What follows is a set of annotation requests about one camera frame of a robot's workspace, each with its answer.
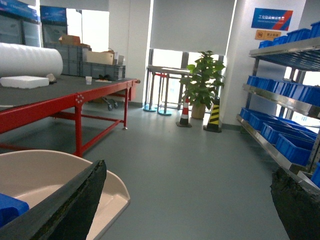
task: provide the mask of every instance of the foam roll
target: foam roll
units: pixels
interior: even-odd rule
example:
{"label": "foam roll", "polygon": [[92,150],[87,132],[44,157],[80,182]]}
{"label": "foam roll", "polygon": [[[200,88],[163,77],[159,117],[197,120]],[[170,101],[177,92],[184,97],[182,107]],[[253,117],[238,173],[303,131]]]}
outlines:
{"label": "foam roll", "polygon": [[0,78],[12,76],[59,77],[63,61],[56,49],[0,43]]}

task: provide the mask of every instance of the plant pot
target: plant pot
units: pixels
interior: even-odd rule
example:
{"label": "plant pot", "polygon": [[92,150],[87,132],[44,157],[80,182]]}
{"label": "plant pot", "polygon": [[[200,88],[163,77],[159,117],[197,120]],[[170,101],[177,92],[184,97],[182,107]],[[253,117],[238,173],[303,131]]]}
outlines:
{"label": "plant pot", "polygon": [[191,111],[191,117],[194,119],[204,119],[206,111],[206,105],[201,104],[200,106],[193,105]]}

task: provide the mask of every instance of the gray floor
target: gray floor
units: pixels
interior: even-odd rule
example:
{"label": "gray floor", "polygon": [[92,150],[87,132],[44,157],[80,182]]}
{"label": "gray floor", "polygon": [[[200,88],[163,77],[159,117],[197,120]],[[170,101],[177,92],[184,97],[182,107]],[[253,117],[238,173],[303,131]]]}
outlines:
{"label": "gray floor", "polygon": [[[84,112],[121,116],[89,103]],[[103,240],[288,240],[270,192],[278,165],[248,134],[203,130],[205,119],[176,126],[181,111],[160,116],[131,107],[83,158],[104,159],[125,183],[131,204]],[[84,141],[101,121],[83,120]],[[74,123],[46,118],[0,135],[0,142],[72,153]]]}

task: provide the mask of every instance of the blue sign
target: blue sign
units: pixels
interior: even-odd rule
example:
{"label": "blue sign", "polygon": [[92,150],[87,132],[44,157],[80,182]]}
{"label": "blue sign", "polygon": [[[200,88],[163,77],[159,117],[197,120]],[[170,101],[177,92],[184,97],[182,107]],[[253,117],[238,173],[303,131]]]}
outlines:
{"label": "blue sign", "polygon": [[292,10],[256,8],[251,28],[288,31],[293,12]]}
{"label": "blue sign", "polygon": [[67,22],[67,10],[63,7],[40,6],[40,17],[42,22]]}
{"label": "blue sign", "polygon": [[28,4],[17,0],[0,0],[0,11],[21,16],[27,19],[40,21],[35,9],[29,7]]}

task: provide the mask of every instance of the gray plastic crate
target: gray plastic crate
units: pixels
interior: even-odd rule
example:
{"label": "gray plastic crate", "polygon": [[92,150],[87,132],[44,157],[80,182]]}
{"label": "gray plastic crate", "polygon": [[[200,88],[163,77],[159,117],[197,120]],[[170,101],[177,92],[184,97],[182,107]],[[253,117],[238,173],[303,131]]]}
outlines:
{"label": "gray plastic crate", "polygon": [[64,45],[60,43],[44,42],[43,46],[47,49],[56,49],[60,53],[62,60],[66,61],[81,62],[85,54],[84,51],[90,50],[89,47]]}
{"label": "gray plastic crate", "polygon": [[99,75],[109,75],[110,81],[117,81],[126,77],[126,66],[106,65],[92,62],[82,62],[82,76],[92,76],[98,79]]}
{"label": "gray plastic crate", "polygon": [[81,64],[78,61],[63,60],[62,74],[81,76]]}

